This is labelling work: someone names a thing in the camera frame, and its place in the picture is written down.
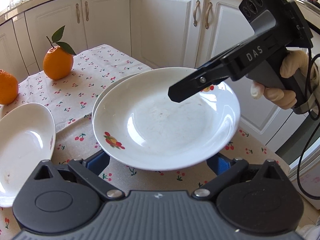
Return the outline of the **gloved right hand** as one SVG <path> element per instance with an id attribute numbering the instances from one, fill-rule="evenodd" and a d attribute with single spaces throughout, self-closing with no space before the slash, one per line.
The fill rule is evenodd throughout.
<path id="1" fill-rule="evenodd" d="M 308 72 L 309 57 L 304 51 L 290 51 L 287 57 L 283 60 L 280 68 L 280 75 L 284 78 L 289 78 L 297 70 L 306 77 Z M 316 89 L 316 95 L 319 95 L 319 71 L 317 63 L 319 59 L 312 65 L 310 82 L 312 88 Z M 251 96 L 254 99 L 259 99 L 264 96 L 267 100 L 273 102 L 282 109 L 292 108 L 296 103 L 296 93 L 291 90 L 283 90 L 279 88 L 268 88 L 264 85 L 253 81 L 251 84 Z"/>

